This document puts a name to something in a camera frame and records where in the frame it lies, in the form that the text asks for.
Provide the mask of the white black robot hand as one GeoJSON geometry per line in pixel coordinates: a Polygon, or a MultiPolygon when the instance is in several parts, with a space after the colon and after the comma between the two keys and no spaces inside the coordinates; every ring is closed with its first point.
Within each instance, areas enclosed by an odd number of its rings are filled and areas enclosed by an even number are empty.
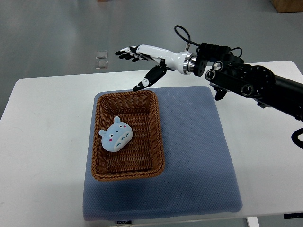
{"type": "Polygon", "coordinates": [[[153,61],[156,65],[144,76],[144,78],[133,87],[133,91],[139,91],[154,85],[168,70],[178,71],[181,74],[189,75],[189,60],[194,56],[189,51],[174,53],[150,45],[137,45],[123,48],[115,53],[120,59],[137,61],[153,61]]]}

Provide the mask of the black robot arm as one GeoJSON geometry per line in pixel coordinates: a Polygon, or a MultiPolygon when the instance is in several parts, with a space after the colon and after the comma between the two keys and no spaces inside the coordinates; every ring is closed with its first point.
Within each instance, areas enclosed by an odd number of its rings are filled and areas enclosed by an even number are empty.
{"type": "Polygon", "coordinates": [[[295,119],[303,119],[303,86],[275,75],[260,65],[245,64],[228,46],[201,43],[187,61],[186,69],[205,76],[216,91],[215,100],[234,92],[254,99],[261,108],[272,107],[295,119]]]}

